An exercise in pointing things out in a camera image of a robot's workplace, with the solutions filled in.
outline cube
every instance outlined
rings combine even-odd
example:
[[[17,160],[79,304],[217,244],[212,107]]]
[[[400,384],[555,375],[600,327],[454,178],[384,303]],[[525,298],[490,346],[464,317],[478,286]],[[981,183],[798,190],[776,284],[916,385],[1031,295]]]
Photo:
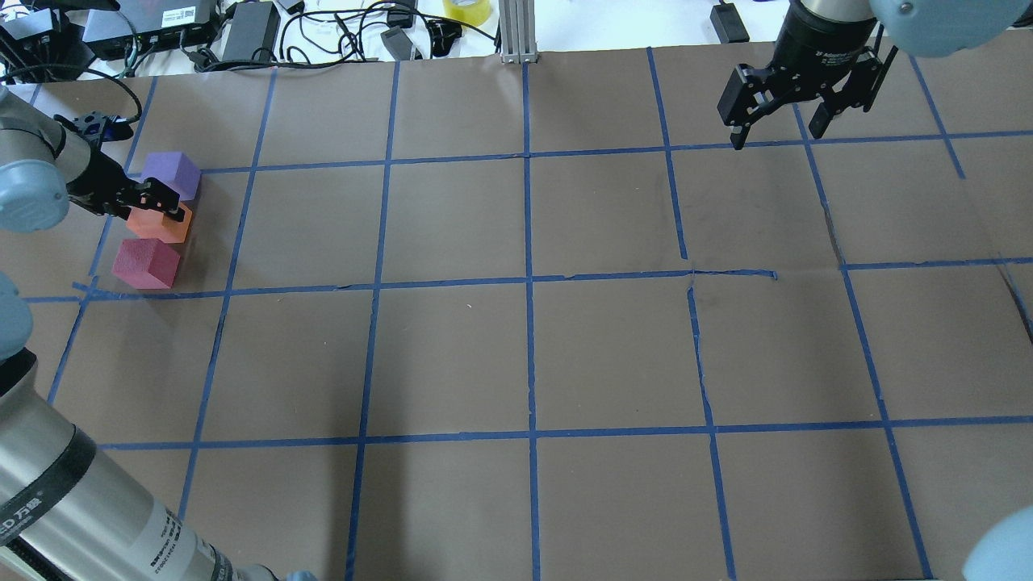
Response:
[[[190,202],[197,195],[200,170],[182,151],[151,153],[144,161],[139,179],[155,178],[180,194],[180,202]]]
[[[185,213],[182,222],[177,222],[157,210],[133,208],[129,212],[126,226],[140,238],[156,238],[165,244],[180,244],[186,241],[190,220],[193,218],[193,212],[182,202],[180,208]]]
[[[180,255],[164,242],[127,238],[119,246],[112,274],[140,290],[171,288],[179,267]]]

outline pink cube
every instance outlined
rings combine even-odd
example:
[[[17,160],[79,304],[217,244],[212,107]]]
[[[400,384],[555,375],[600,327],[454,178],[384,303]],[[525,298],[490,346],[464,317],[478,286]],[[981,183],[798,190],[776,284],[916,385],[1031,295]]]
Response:
[[[139,179],[155,178],[180,194],[180,202],[189,202],[197,195],[200,170],[182,151],[150,153],[144,161]]]
[[[112,274],[140,290],[171,288],[180,255],[157,239],[126,239],[119,246]]]

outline metal post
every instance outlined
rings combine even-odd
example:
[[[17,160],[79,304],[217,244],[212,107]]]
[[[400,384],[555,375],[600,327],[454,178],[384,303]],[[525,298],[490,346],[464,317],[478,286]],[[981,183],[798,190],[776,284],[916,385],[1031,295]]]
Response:
[[[499,0],[502,62],[538,62],[534,39],[534,0]]]

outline white label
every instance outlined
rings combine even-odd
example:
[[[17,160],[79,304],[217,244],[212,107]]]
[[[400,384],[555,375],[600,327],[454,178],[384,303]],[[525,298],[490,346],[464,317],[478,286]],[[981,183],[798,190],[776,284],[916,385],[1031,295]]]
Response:
[[[161,28],[193,24],[196,16],[197,8],[195,6],[190,6],[188,8],[176,8],[175,10],[165,10],[164,12],[161,12]]]
[[[149,579],[179,580],[196,551],[197,534],[155,500],[151,517],[127,556]]]

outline yellow tape roll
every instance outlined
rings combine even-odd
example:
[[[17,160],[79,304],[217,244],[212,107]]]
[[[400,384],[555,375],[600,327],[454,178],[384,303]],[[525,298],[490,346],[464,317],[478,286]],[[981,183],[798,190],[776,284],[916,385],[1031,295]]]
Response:
[[[444,5],[446,17],[470,26],[480,26],[492,16],[488,0],[444,0]]]

